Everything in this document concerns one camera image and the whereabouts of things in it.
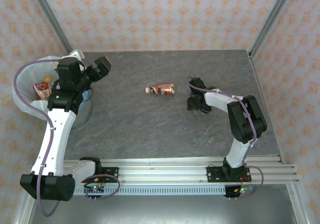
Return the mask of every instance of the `patterned wallpaper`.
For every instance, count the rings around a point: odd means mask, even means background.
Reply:
[[[20,176],[34,164],[45,122],[15,107],[12,79],[24,63],[65,51],[36,0],[0,0],[0,23],[0,222],[13,223]]]
[[[47,0],[89,51],[250,50],[277,0]]]
[[[254,64],[277,141],[320,223],[320,0],[289,0]]]

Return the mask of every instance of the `metal frame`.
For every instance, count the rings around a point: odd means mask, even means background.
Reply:
[[[119,180],[121,185],[133,189],[153,189],[153,188],[214,188],[225,184],[235,184],[229,182],[208,183],[206,167],[209,164],[221,166],[223,157],[181,157],[181,158],[152,158],[152,159],[106,159],[101,160],[102,166],[119,167]],[[64,161],[64,169],[72,167],[78,160]],[[255,165],[264,172],[264,184],[286,184],[289,193],[298,193],[300,182],[296,173],[296,168],[291,164],[283,164],[279,156],[249,156],[248,165]],[[260,184],[261,176],[255,169],[251,170],[252,183]],[[204,194],[216,194],[214,191]],[[15,224],[28,223],[35,200],[26,192],[22,195],[22,201],[18,208]],[[298,223],[312,223],[306,212],[306,206],[301,202],[303,196],[290,196],[294,213]]]
[[[278,16],[281,13],[281,10],[286,5],[287,1],[288,0],[277,0],[277,2],[275,4],[274,8],[272,9],[267,21],[265,22],[261,32],[259,33],[258,38],[256,39],[252,49],[249,52],[249,56],[250,56],[251,59],[255,58],[255,56],[257,55],[260,47],[262,46],[262,44],[267,39],[267,36],[268,36],[270,30],[272,29],[274,23],[276,22]]]
[[[110,195],[118,184],[105,184],[103,192],[91,190],[90,195]],[[84,195],[88,191],[83,185],[75,188],[73,195]],[[121,185],[116,195],[225,195],[224,185]]]
[[[223,157],[180,157],[152,159],[109,159],[101,160],[102,166],[119,167],[119,180],[123,185],[212,185],[207,181],[206,167],[210,164],[221,166]],[[77,163],[66,160],[64,167]],[[262,169],[265,184],[298,183],[294,165],[281,164],[279,156],[250,156],[248,165]],[[252,182],[260,184],[260,173],[251,168]],[[217,182],[228,185],[230,182]]]
[[[40,5],[44,15],[46,16],[49,23],[51,24],[54,32],[56,33],[57,37],[59,38],[61,44],[63,45],[64,49],[68,53],[71,52],[73,49],[72,49],[68,39],[64,35],[64,32],[63,32],[61,26],[59,25],[59,22],[57,21],[53,11],[51,10],[47,0],[37,0],[37,1]]]

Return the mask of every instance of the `orange bottle cap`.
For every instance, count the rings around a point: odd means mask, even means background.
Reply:
[[[49,83],[51,80],[52,80],[51,76],[46,76],[44,78],[44,81],[47,82],[47,83]]]

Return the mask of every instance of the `plastic bottle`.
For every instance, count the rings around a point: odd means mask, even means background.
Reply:
[[[49,75],[44,78],[44,81],[49,84],[50,92],[51,92],[55,82],[52,80],[51,76]]]
[[[174,95],[175,94],[175,84],[162,84],[154,87],[146,87],[145,92],[147,94],[159,94],[159,95]]]

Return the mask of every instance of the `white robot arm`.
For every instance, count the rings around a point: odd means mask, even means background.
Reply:
[[[211,107],[216,107],[228,113],[234,139],[221,167],[222,173],[218,173],[219,170],[215,167],[218,176],[216,179],[221,181],[220,177],[223,176],[226,181],[238,182],[240,176],[246,177],[249,171],[245,163],[250,149],[257,138],[267,130],[256,98],[231,95],[215,87],[206,88],[200,78],[193,78],[189,85],[191,97],[188,99],[188,110],[196,109],[209,113]]]
[[[23,174],[20,179],[21,186],[33,198],[37,196],[38,176],[41,178],[41,199],[70,200],[76,185],[93,174],[100,174],[97,173],[97,162],[100,161],[98,158],[82,158],[70,169],[64,171],[63,168],[66,144],[79,106],[83,102],[83,92],[89,90],[93,82],[102,79],[111,69],[111,63],[106,57],[95,60],[97,67],[90,65],[87,68],[81,61],[83,58],[83,53],[75,50],[62,57],[57,64],[59,80],[52,87],[47,106],[52,125],[47,123],[42,146],[31,173]],[[49,143],[51,146],[45,159]]]
[[[216,107],[228,113],[227,104],[234,102],[235,99],[226,96],[224,94],[220,94],[220,89],[214,89],[218,91],[218,93],[208,92],[204,94],[205,103],[209,106]],[[249,143],[243,144],[238,141],[236,138],[233,139],[232,146],[230,152],[226,156],[227,162],[232,168],[238,168],[243,165],[243,160],[245,160],[245,154],[249,148]]]

